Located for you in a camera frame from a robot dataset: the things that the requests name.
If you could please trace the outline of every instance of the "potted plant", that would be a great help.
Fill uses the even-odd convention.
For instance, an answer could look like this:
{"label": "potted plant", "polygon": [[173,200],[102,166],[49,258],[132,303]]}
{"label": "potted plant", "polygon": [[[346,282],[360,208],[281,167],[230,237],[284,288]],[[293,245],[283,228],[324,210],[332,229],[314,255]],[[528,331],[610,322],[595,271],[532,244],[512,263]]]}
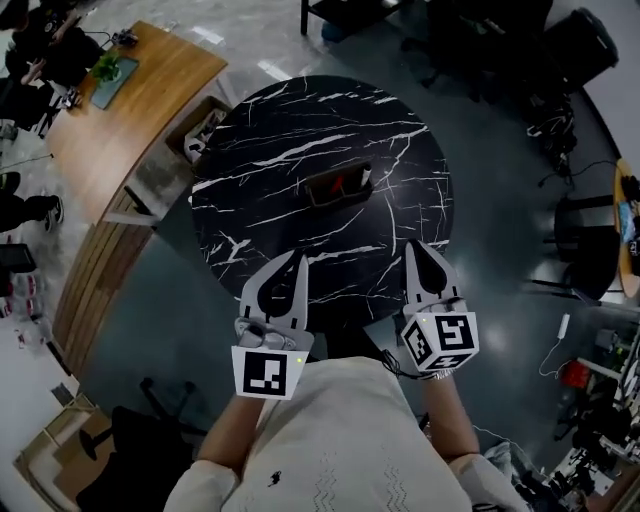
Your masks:
{"label": "potted plant", "polygon": [[91,76],[95,78],[99,84],[115,82],[122,76],[122,71],[118,66],[119,59],[120,55],[116,50],[109,50],[100,57],[100,60],[93,66]]}

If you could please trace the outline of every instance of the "wire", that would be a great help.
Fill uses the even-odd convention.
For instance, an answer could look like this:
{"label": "wire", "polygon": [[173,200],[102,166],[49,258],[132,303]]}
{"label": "wire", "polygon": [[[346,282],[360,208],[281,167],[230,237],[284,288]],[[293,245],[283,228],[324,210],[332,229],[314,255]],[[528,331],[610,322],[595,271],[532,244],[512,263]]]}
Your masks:
{"label": "wire", "polygon": [[544,365],[544,363],[547,362],[547,359],[549,359],[549,356],[551,356],[551,353],[558,348],[558,345],[560,345],[560,343],[562,342],[562,340],[564,339],[565,335],[567,334],[567,327],[569,325],[569,319],[571,318],[571,316],[569,315],[569,313],[565,313],[564,315],[562,315],[562,322],[560,323],[560,329],[558,329],[558,341],[556,342],[556,344],[551,348],[551,350],[549,350],[549,353],[547,354],[547,357],[545,357],[543,359],[543,361],[540,363],[540,366],[538,367],[538,373],[540,375],[542,375],[543,377],[548,377],[549,375],[555,375],[555,378],[558,379],[558,377],[560,377],[560,371],[567,365],[569,364],[572,360],[569,359],[568,361],[564,362],[560,368],[558,368],[557,370],[554,370],[552,372],[547,372],[547,373],[542,373],[542,366]]}
{"label": "wire", "polygon": [[613,165],[616,169],[618,168],[618,164],[617,162],[614,162],[613,160],[598,160],[597,162],[591,162],[589,165],[587,165],[584,169],[576,172],[576,173],[559,173],[559,172],[552,172],[550,174],[547,174],[544,178],[542,178],[539,182],[538,182],[538,186],[542,187],[545,182],[549,179],[549,178],[553,178],[554,176],[558,176],[559,178],[564,179],[564,182],[567,186],[573,186],[575,187],[574,183],[573,183],[573,178],[575,178],[576,176],[580,176],[581,174],[584,174],[585,172],[587,172],[589,169],[591,169],[592,167],[599,165],[599,164],[611,164]]}
{"label": "wire", "polygon": [[571,359],[569,359],[568,361],[562,363],[560,368],[558,368],[557,370],[554,370],[554,371],[551,371],[551,372],[547,372],[547,373],[542,373],[542,366],[544,365],[544,363],[547,362],[547,359],[549,359],[549,356],[551,355],[551,353],[558,347],[558,345],[560,345],[561,342],[562,342],[562,338],[559,338],[558,342],[553,346],[553,348],[551,350],[549,350],[549,353],[547,354],[547,357],[545,357],[544,360],[542,361],[542,363],[540,363],[540,366],[538,368],[538,373],[540,375],[542,375],[543,377],[548,377],[549,375],[555,375],[554,378],[558,379],[560,377],[560,371],[572,361]]}
{"label": "wire", "polygon": [[598,164],[611,164],[613,165],[616,169],[618,168],[618,163],[614,162],[613,160],[598,160],[597,162],[593,162],[590,163],[589,165],[587,165],[584,169],[582,169],[581,171],[575,173],[575,174],[571,174],[570,176],[572,177],[576,177],[576,176],[580,176],[582,173],[587,172],[589,169],[591,169],[594,165],[598,165]]}
{"label": "wire", "polygon": [[408,379],[412,379],[412,380],[427,380],[431,377],[431,375],[429,374],[411,374],[411,373],[406,373],[403,370],[400,369],[400,363],[398,362],[398,360],[393,356],[393,354],[391,354],[391,352],[389,352],[389,350],[384,349],[381,352],[382,355],[382,366],[384,366],[387,370],[389,370],[391,373],[393,373],[396,378],[397,377],[406,377]]}
{"label": "wire", "polygon": [[522,449],[522,447],[518,443],[516,443],[515,441],[512,441],[508,437],[504,437],[504,436],[501,436],[499,434],[496,434],[495,432],[491,432],[491,430],[488,430],[486,428],[480,428],[480,427],[477,427],[476,425],[472,425],[472,426],[473,426],[473,428],[475,428],[476,430],[479,430],[480,432],[486,432],[487,434],[492,435],[493,437],[501,439],[502,441],[506,441],[510,445],[515,446],[518,450],[520,450],[520,453],[524,457],[525,462],[527,462],[527,464],[529,464],[529,466],[531,466],[533,468],[533,470],[536,473],[538,473],[542,478],[544,478],[544,479],[547,478],[547,475],[545,475],[544,473],[541,473],[540,471],[538,471],[538,468],[536,468],[535,464],[531,461],[531,459],[529,458],[527,453]]}
{"label": "wire", "polygon": [[16,162],[15,164],[5,165],[4,167],[0,167],[0,171],[3,171],[5,169],[9,169],[9,167],[15,167],[16,165],[22,165],[22,164],[26,164],[28,162],[35,162],[36,160],[43,160],[45,158],[53,158],[53,153],[49,153],[48,155],[40,156],[38,158],[31,158],[29,160],[24,160],[23,162]]}

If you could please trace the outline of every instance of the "hand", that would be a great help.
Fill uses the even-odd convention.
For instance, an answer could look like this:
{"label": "hand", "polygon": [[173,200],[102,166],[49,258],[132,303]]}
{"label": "hand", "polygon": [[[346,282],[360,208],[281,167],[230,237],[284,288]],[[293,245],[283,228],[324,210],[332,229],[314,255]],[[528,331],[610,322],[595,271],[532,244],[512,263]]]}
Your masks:
{"label": "hand", "polygon": [[20,80],[22,85],[29,85],[34,80],[40,78],[40,76],[42,76],[42,70],[46,66],[46,64],[47,61],[44,59],[35,60],[29,67],[29,71],[27,72],[27,74],[24,75]]}
{"label": "hand", "polygon": [[60,27],[58,30],[56,30],[53,33],[53,36],[51,37],[51,43],[49,43],[49,46],[55,46],[57,44],[60,44],[62,42],[62,38],[64,37],[64,34],[66,31],[67,30],[64,27],[64,25]]}

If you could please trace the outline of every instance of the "tiled floor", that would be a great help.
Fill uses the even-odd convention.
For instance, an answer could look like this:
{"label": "tiled floor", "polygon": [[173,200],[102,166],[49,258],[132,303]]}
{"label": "tiled floor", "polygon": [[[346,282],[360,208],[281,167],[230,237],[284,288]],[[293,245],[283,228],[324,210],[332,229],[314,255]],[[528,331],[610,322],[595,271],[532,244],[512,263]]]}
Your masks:
{"label": "tiled floor", "polygon": [[[541,240],[551,226],[553,205],[566,189],[556,179],[544,188],[537,186],[550,172],[549,165],[508,102],[475,104],[464,87],[448,77],[430,91],[418,85],[428,62],[419,55],[403,55],[398,48],[403,33],[420,32],[421,2],[332,49],[320,41],[319,22],[313,17],[310,38],[300,37],[299,4],[294,0],[109,0],[95,6],[84,22],[87,29],[113,31],[144,19],[219,53],[230,62],[228,77],[238,99],[275,77],[327,73],[368,81],[409,105],[448,159],[455,219],[447,258],[479,318],[483,349],[457,378],[463,400],[476,425],[514,439],[538,465],[549,468],[562,458],[566,450],[551,442],[551,435],[562,401],[569,396],[552,377],[540,377],[538,366],[555,341],[564,312],[572,313],[572,322],[550,368],[570,356],[589,354],[595,329],[609,319],[578,301],[532,295],[523,287],[524,280],[549,270]],[[578,170],[613,155],[584,101],[579,96],[574,100],[579,145],[572,165]],[[13,151],[16,155],[7,154],[5,164],[14,156],[17,161],[46,154],[42,143],[25,136]],[[53,306],[85,225],[52,162],[28,164],[21,172],[27,191],[47,184],[69,199],[67,224],[58,235],[45,237],[32,226],[24,229],[37,257],[42,255],[39,262],[49,279],[60,276],[51,287]],[[594,169],[576,182],[576,195],[600,194],[610,190],[611,170]],[[105,322],[82,386],[107,410],[118,404],[144,410],[137,390],[142,377],[152,376],[169,392],[176,392],[182,380],[192,380],[199,394],[187,417],[206,428],[233,391],[229,346],[235,341],[237,303],[200,257],[186,196],[157,235]],[[371,326],[369,332],[380,345],[393,344],[389,321]],[[411,382],[403,385],[416,413],[422,413],[417,388]],[[485,445],[494,441],[489,436],[482,440]]]}

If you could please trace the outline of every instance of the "gray floor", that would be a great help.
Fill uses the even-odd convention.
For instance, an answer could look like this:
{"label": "gray floor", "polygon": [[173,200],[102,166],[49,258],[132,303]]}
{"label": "gray floor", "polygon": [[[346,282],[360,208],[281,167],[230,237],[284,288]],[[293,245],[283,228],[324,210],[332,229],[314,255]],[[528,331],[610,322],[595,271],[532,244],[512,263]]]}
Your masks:
{"label": "gray floor", "polygon": [[[548,264],[549,247],[541,242],[551,229],[553,206],[567,188],[556,178],[537,186],[550,166],[508,101],[473,103],[464,85],[448,77],[429,91],[420,87],[417,79],[428,74],[428,60],[398,50],[403,33],[420,30],[415,14],[400,13],[347,39],[315,66],[310,61],[305,71],[352,76],[384,88],[434,133],[448,159],[455,194],[446,256],[478,315],[482,344],[480,354],[457,374],[461,395],[476,426],[516,441],[538,467],[551,469],[567,451],[567,443],[553,443],[552,433],[571,394],[553,377],[539,376],[538,366],[555,342],[563,313],[571,313],[572,320],[549,369],[569,357],[590,355],[595,330],[616,320],[578,301],[529,293],[526,279],[557,273]],[[293,34],[295,27],[288,30]],[[613,159],[582,98],[576,96],[574,103],[579,145],[572,168]],[[612,177],[606,165],[592,169],[576,179],[573,195],[609,193]],[[597,220],[606,222],[610,213]],[[156,379],[169,401],[189,379],[199,391],[186,418],[207,428],[233,392],[229,347],[236,315],[237,302],[200,257],[183,197],[127,279],[82,388],[106,410],[115,405],[147,410],[136,388],[142,377]],[[380,346],[393,346],[389,320],[368,332]],[[416,414],[422,414],[416,383],[403,386]],[[482,433],[481,441],[488,447],[495,438]]]}

